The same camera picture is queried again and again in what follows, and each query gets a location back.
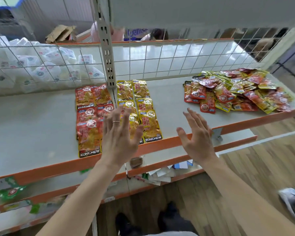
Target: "slotted metal post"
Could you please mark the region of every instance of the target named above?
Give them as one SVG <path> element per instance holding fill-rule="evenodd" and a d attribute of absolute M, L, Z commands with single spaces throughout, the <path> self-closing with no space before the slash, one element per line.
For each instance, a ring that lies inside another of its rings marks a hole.
<path fill-rule="evenodd" d="M 115 66 L 113 58 L 113 46 L 110 36 L 110 24 L 106 23 L 99 8 L 98 0 L 92 0 L 94 5 L 93 19 L 97 22 L 97 31 L 101 43 L 107 86 L 116 88 Z"/>

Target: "forearm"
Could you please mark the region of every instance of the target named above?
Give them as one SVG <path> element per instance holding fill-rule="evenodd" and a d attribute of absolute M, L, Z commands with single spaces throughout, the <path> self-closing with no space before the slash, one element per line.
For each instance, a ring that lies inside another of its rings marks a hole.
<path fill-rule="evenodd" d="M 120 169 L 104 157 L 37 236 L 85 236 L 111 180 Z"/>
<path fill-rule="evenodd" d="M 202 167 L 248 236 L 295 235 L 295 225 L 233 173 L 222 160 L 212 157 Z"/>

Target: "person's right hand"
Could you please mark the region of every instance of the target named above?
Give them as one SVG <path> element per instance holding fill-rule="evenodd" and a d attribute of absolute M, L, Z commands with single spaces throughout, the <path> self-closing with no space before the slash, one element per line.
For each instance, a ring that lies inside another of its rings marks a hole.
<path fill-rule="evenodd" d="M 209 133 L 211 129 L 208 127 L 206 120 L 200 114 L 192 111 L 190 108 L 187 110 L 188 113 L 183 113 L 189 123 L 189 126 L 191 127 L 192 138 L 189 140 L 186 132 L 181 127 L 177 128 L 177 133 L 185 151 L 192 159 L 201 165 L 208 159 L 216 158 Z"/>

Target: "brown object on shelf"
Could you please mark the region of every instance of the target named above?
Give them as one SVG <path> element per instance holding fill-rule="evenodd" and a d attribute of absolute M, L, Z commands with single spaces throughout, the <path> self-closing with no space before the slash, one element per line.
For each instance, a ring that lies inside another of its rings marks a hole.
<path fill-rule="evenodd" d="M 135 158 L 132 158 L 130 160 L 130 166 L 131 166 L 131 168 L 139 167 L 139 166 L 142 165 L 142 163 L 143 163 L 142 156 L 135 157 Z"/>
<path fill-rule="evenodd" d="M 73 33 L 75 28 L 76 26 L 58 25 L 49 35 L 46 36 L 46 43 L 54 44 L 76 42 L 76 36 Z"/>

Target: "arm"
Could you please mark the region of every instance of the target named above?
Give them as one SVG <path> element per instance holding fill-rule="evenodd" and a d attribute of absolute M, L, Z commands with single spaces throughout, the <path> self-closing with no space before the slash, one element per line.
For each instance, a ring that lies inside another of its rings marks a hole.
<path fill-rule="evenodd" d="M 137 128 L 134 139 L 129 136 L 129 113 L 122 108 L 104 120 L 103 154 L 88 177 L 38 232 L 37 236 L 85 236 L 111 180 L 138 149 L 143 128 Z"/>
<path fill-rule="evenodd" d="M 185 131 L 182 128 L 177 128 L 185 151 L 211 177 L 245 233 L 248 236 L 295 235 L 295 225 L 266 202 L 216 156 L 205 119 L 190 109 L 184 115 L 193 134 L 189 140 Z"/>

